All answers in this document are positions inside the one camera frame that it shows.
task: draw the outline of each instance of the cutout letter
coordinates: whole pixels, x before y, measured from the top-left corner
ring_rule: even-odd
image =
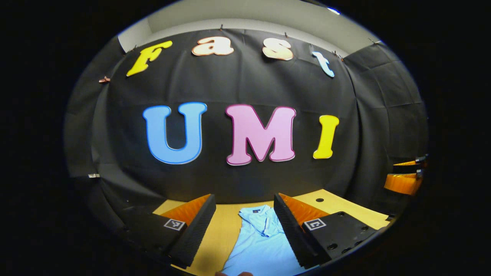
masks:
[[[126,76],[129,77],[136,73],[145,71],[148,68],[147,60],[154,61],[162,52],[162,48],[166,49],[170,46],[172,46],[172,41],[165,41],[141,50],[140,56],[136,60],[133,67],[126,73]]]
[[[145,109],[143,117],[147,121],[148,147],[152,155],[161,162],[173,165],[186,164],[201,153],[201,115],[206,111],[204,103],[181,104],[179,113],[184,115],[186,125],[186,144],[181,149],[170,148],[167,144],[165,119],[170,115],[167,106]]]
[[[252,157],[247,154],[247,142],[260,162],[266,158],[273,141],[271,161],[288,161],[295,157],[292,149],[293,118],[297,114],[295,109],[276,108],[266,128],[250,105],[231,105],[227,107],[225,113],[232,117],[232,154],[227,157],[227,163],[230,165],[247,165],[252,161]]]
[[[213,36],[198,40],[198,46],[192,49],[194,55],[229,55],[234,49],[230,47],[230,39],[223,36]]]
[[[266,38],[263,41],[263,53],[270,58],[291,60],[293,53],[289,48],[292,46],[285,40],[277,38]]]
[[[339,125],[339,119],[331,115],[322,115],[319,122],[322,125],[321,140],[319,147],[314,151],[314,159],[327,159],[332,156],[332,140],[334,139],[334,130]]]
[[[324,71],[324,73],[326,73],[331,78],[334,78],[334,72],[331,69],[329,69],[329,66],[328,66],[329,61],[321,53],[319,53],[319,52],[312,52],[312,54],[319,61],[319,64],[321,65],[322,70]]]

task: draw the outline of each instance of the wooden table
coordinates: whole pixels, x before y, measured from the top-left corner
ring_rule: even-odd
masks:
[[[388,215],[361,207],[323,189],[294,196],[293,198],[301,200],[329,214],[344,211],[376,230],[389,224],[389,222],[385,220]],[[317,198],[323,198],[324,201],[317,202]],[[184,203],[185,202],[182,201],[166,200],[153,213],[160,215]],[[214,276],[215,272],[221,271],[239,237],[242,226],[242,218],[239,216],[239,211],[242,208],[261,205],[273,207],[273,201],[243,204],[217,204],[217,210],[210,221],[210,225],[206,230],[203,241],[194,257],[194,261],[192,265],[184,271],[198,276]]]

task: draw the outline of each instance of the letter m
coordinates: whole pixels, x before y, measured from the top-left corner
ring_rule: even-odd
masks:
[[[225,113],[232,117],[232,154],[227,157],[227,163],[230,165],[247,165],[252,161],[252,157],[247,154],[247,142],[260,162],[266,158],[273,141],[271,161],[288,161],[295,157],[292,144],[295,109],[277,107],[266,128],[263,127],[256,111],[250,105],[231,105],[227,107]]]

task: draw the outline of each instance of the blue letter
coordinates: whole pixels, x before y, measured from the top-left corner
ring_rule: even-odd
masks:
[[[205,111],[204,103],[191,102],[179,106],[179,113],[184,115],[186,125],[186,144],[181,149],[173,149],[167,144],[165,132],[165,119],[170,115],[170,108],[156,106],[145,109],[143,117],[147,121],[148,147],[152,155],[173,165],[186,164],[196,159],[201,153],[201,115]]]
[[[334,72],[331,69],[329,69],[329,66],[328,66],[329,61],[319,52],[312,52],[312,54],[319,61],[319,64],[321,65],[322,70],[324,70],[324,73],[326,73],[331,78],[334,78]]]

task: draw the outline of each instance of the ceiling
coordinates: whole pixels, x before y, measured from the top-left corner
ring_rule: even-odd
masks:
[[[379,39],[349,18],[300,0],[181,0],[119,34],[124,50],[200,29],[245,28],[289,37],[349,55]]]

